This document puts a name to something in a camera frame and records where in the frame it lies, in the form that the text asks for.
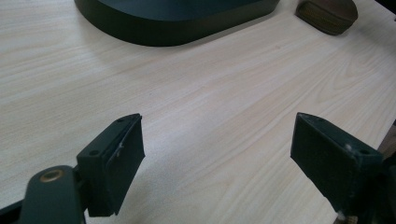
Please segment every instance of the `wooden table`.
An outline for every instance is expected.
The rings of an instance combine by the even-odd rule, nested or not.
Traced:
[[[0,1],[0,206],[141,113],[147,157],[120,214],[89,223],[332,223],[290,159],[298,111],[377,148],[396,117],[396,23],[372,0],[325,35],[270,16],[173,48],[122,42],[72,0]]]

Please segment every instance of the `black base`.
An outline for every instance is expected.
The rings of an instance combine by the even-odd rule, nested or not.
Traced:
[[[189,43],[265,16],[279,0],[75,0],[105,33],[138,45]]]

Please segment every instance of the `dark green object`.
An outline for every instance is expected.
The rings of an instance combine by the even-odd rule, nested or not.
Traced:
[[[139,115],[117,119],[77,155],[78,172],[94,195],[88,205],[91,217],[120,211],[145,157],[140,120]]]
[[[77,224],[84,220],[69,166],[55,166],[34,175],[22,203],[21,224]]]
[[[75,0],[94,26],[145,46],[189,43],[265,16],[279,0]]]
[[[340,35],[358,19],[352,0],[300,0],[296,16],[328,35]]]
[[[336,212],[357,215],[382,166],[382,154],[329,121],[297,114],[291,157]]]
[[[33,176],[23,201],[0,210],[1,224],[81,224],[120,207],[145,157],[139,114],[117,119],[78,154],[78,166]]]

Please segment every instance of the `table surface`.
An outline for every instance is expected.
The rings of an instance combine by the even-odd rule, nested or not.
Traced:
[[[147,157],[118,216],[88,223],[332,223],[290,159],[297,112],[377,148],[396,117],[396,23],[372,0],[325,35],[282,0],[269,16],[172,48],[120,41],[72,0],[0,1],[0,206],[140,113]]]

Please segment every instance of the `clamp jaw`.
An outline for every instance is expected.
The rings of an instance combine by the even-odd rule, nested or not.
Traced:
[[[339,214],[359,224],[396,223],[396,154],[383,160],[329,121],[298,113],[291,158]]]
[[[81,224],[120,211],[143,150],[142,117],[115,120],[78,155],[78,165],[55,166],[34,175],[25,198],[0,210],[0,223]]]

